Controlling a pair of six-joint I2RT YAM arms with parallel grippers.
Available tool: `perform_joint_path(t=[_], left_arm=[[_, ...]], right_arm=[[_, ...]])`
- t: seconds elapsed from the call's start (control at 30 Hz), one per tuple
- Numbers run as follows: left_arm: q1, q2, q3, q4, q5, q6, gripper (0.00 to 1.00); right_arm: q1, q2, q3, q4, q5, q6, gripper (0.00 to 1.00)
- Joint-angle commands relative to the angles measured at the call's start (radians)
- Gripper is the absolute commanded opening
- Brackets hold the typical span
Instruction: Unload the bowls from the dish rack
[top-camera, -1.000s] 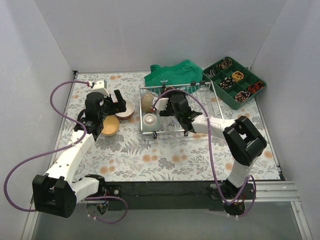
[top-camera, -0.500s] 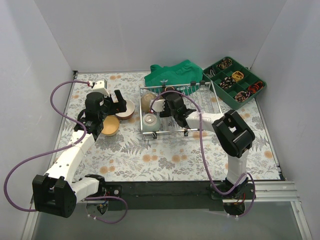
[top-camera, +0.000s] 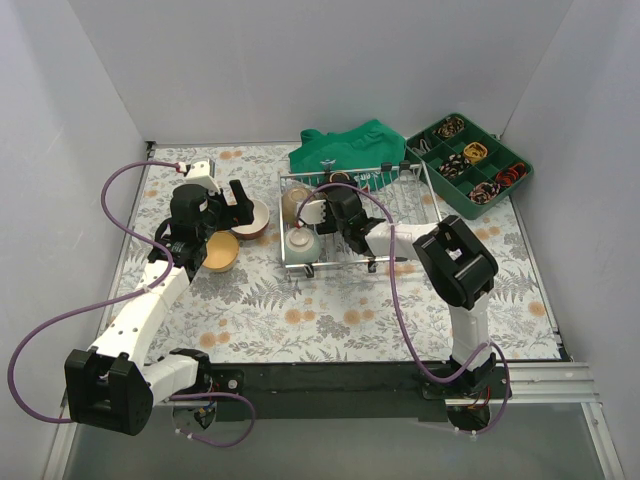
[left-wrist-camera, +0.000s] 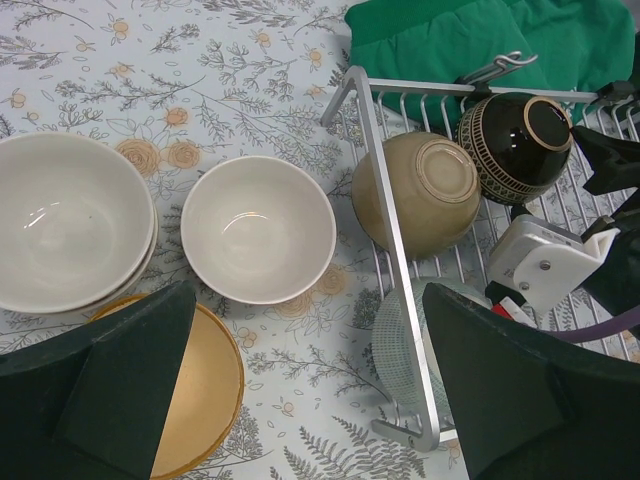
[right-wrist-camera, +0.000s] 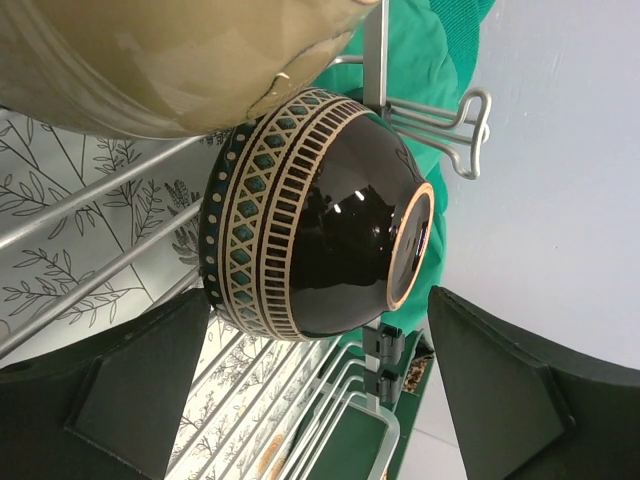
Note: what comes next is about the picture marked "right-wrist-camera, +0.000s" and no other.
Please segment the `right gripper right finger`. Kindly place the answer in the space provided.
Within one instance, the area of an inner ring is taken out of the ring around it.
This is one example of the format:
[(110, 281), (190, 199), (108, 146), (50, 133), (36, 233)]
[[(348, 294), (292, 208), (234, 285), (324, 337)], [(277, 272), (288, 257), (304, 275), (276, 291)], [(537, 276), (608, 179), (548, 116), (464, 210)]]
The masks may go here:
[(639, 373), (432, 288), (428, 318), (470, 479), (636, 479)]

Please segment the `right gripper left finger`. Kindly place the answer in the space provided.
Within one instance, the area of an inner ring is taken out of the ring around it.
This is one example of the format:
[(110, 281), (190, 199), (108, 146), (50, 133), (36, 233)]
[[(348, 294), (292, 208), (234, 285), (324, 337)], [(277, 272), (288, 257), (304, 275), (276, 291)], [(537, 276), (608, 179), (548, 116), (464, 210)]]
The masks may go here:
[(163, 478), (209, 321), (191, 289), (149, 311), (145, 328), (97, 358), (65, 428), (143, 478)]

